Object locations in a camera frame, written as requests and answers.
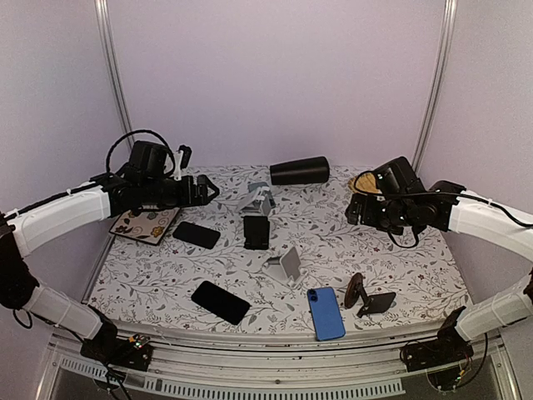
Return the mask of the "white folding phone stand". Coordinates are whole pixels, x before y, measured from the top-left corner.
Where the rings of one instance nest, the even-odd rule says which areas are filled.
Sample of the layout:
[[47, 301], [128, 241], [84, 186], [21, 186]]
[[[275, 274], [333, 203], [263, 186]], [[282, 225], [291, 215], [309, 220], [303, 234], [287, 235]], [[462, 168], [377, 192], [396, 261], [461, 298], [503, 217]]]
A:
[[238, 203], [237, 212], [242, 216], [268, 217], [275, 207], [271, 188], [267, 183], [254, 183], [249, 193]]

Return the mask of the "round wooden base phone stand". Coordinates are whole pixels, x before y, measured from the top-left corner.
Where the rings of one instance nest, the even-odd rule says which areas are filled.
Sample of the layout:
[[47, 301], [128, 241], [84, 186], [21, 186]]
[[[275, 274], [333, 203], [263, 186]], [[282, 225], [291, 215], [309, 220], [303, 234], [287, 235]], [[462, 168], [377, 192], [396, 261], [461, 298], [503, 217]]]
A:
[[364, 277], [360, 272], [352, 276], [347, 285], [344, 296], [344, 307], [353, 308], [359, 299], [362, 300], [362, 306], [356, 315], [362, 318], [366, 315], [381, 314], [387, 312], [395, 302], [395, 292], [383, 292], [369, 295], [363, 285]]

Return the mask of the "blue smartphone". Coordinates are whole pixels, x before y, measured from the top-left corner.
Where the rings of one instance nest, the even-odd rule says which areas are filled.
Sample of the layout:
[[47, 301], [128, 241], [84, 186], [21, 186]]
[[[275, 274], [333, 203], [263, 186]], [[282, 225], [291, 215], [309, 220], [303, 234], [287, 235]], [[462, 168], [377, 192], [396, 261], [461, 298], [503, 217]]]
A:
[[317, 341], [343, 338], [346, 329], [342, 320], [336, 294], [332, 287], [311, 288], [307, 300]]

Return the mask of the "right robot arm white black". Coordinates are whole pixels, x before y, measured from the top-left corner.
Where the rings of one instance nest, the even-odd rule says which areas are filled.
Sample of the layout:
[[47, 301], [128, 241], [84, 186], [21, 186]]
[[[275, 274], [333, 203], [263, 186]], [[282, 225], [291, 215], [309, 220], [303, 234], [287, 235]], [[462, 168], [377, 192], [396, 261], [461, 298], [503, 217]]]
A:
[[[346, 209], [351, 225], [365, 225], [390, 240], [410, 228], [414, 238], [426, 228], [470, 235], [532, 259], [532, 216], [481, 197], [464, 186], [441, 180], [426, 189], [406, 157], [372, 170], [374, 190], [356, 187]], [[448, 316], [431, 344], [437, 363], [448, 363], [463, 344], [489, 331], [531, 317], [532, 276], [472, 307]]]

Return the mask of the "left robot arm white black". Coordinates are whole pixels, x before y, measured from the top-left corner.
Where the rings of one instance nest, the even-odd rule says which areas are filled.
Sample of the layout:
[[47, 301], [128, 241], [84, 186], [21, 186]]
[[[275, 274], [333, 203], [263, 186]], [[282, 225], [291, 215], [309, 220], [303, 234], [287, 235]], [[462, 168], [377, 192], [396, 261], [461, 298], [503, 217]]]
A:
[[1, 304], [23, 310], [69, 331], [82, 342], [87, 358], [108, 365], [129, 351], [141, 351], [144, 338], [121, 340], [116, 325], [96, 308], [71, 299], [34, 277], [24, 258], [42, 245], [89, 223], [126, 212], [165, 211], [206, 206], [220, 193], [205, 175], [183, 175], [192, 150], [172, 151], [150, 131], [155, 142], [135, 141], [128, 161], [117, 171], [111, 156], [105, 171], [84, 184], [1, 216]]

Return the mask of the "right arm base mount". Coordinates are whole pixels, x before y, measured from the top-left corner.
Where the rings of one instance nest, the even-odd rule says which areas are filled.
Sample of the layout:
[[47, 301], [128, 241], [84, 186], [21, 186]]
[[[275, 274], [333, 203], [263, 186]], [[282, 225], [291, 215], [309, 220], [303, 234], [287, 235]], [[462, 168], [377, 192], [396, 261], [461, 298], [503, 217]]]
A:
[[470, 343], [455, 330], [438, 332], [437, 337], [431, 340], [409, 341], [400, 350], [400, 360], [408, 372], [459, 362], [473, 355]]

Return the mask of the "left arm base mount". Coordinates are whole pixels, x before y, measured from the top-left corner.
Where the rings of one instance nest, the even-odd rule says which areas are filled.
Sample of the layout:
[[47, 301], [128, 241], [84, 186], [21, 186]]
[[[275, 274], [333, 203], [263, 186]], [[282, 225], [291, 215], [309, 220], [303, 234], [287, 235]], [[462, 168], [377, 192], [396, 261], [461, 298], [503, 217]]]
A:
[[119, 338], [114, 332], [99, 333], [94, 339], [84, 339], [80, 354], [102, 363], [146, 372], [152, 360], [153, 346], [147, 335], [135, 333]]

